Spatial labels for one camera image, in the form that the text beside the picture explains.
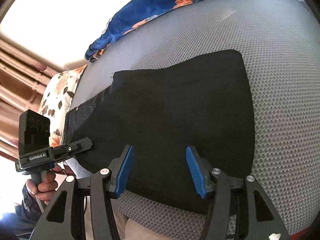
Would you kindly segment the person's left hand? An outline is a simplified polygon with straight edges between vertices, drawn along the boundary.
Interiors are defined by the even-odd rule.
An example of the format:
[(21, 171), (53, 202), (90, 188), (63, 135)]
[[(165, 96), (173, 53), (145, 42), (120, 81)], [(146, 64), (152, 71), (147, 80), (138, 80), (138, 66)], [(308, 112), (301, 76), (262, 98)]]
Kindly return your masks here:
[(57, 174), (67, 176), (67, 170), (55, 164), (55, 167), (46, 172), (42, 182), (37, 186), (32, 179), (28, 179), (26, 181), (26, 187), (29, 194), (34, 199), (38, 198), (45, 204), (48, 204), (58, 188), (58, 182), (56, 181)]

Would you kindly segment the person's left forearm dark sleeve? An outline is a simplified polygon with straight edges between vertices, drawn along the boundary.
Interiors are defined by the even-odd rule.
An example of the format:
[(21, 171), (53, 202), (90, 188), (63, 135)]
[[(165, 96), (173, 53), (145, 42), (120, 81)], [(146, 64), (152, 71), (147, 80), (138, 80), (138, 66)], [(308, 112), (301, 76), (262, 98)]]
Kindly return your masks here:
[(41, 217), (42, 212), (34, 195), (38, 192), (35, 183), (28, 179), (22, 189), (21, 205), (15, 208), (18, 218), (16, 233), (18, 236), (30, 235)]

